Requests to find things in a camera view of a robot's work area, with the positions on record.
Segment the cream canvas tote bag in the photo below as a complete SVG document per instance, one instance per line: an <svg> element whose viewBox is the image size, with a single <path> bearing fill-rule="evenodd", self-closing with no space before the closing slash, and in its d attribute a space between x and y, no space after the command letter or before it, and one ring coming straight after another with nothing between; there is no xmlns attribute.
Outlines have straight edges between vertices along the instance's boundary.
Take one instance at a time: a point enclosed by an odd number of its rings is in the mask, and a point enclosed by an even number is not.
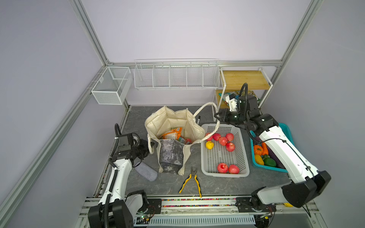
<svg viewBox="0 0 365 228"><path fill-rule="evenodd" d="M148 146L151 154L157 153L159 172L173 172L184 175L185 165L191 155L191 146L206 141L220 126L216 122L213 131L206 134L202 126L196 123L196 117L206 107L211 105L214 113L218 112L214 102L208 102L200 107L194 114L187 108L174 111L163 106L152 113L145 121L148 142L155 141L157 146L154 149Z"/></svg>

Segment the teal snack bag top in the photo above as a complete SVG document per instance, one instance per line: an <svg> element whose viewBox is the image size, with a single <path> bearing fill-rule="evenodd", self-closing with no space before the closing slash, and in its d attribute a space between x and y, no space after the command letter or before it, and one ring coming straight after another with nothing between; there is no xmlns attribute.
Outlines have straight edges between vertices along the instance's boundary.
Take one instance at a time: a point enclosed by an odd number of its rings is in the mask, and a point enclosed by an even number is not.
<svg viewBox="0 0 365 228"><path fill-rule="evenodd" d="M191 144L191 143L192 143L191 139L189 139L189 138L179 137L177 140L178 140L180 143L183 143L183 144L185 144L185 145L189 145L189 144Z"/></svg>

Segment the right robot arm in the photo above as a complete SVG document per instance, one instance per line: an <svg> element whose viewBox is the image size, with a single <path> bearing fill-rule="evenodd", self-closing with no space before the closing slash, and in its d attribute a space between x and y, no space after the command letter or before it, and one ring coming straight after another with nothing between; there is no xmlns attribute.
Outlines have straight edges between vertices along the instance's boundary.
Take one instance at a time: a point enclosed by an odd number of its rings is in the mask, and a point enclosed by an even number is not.
<svg viewBox="0 0 365 228"><path fill-rule="evenodd" d="M266 143L288 172L290 183L262 187L251 194L248 205L253 210L262 211L277 203L301 208L321 195L331 181L327 171L320 171L299 152L271 115L261 112L257 98L248 94L247 83L241 87L236 110L223 109L214 116L222 123L246 130L253 141Z"/></svg>

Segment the orange snack bag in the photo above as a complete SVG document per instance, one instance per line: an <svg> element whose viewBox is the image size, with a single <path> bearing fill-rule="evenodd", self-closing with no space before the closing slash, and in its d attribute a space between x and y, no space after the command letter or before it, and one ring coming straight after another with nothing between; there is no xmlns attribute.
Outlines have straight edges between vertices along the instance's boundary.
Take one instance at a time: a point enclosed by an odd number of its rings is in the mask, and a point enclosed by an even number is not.
<svg viewBox="0 0 365 228"><path fill-rule="evenodd" d="M182 135L182 127L171 129L161 135L161 139L168 140L168 139L175 139L177 140Z"/></svg>

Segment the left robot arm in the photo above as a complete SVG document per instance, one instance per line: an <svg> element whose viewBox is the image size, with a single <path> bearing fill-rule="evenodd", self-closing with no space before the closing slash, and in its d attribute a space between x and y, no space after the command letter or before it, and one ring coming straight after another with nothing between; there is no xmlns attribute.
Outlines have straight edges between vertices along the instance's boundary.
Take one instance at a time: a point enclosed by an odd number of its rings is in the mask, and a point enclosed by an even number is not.
<svg viewBox="0 0 365 228"><path fill-rule="evenodd" d="M141 139L136 133L122 134L115 124L115 140L112 154L108 158L111 176L98 205L89 209L87 218L91 228L132 228L134 216L148 210L148 199L144 190L125 195L127 180L133 168L148 156L152 143Z"/></svg>

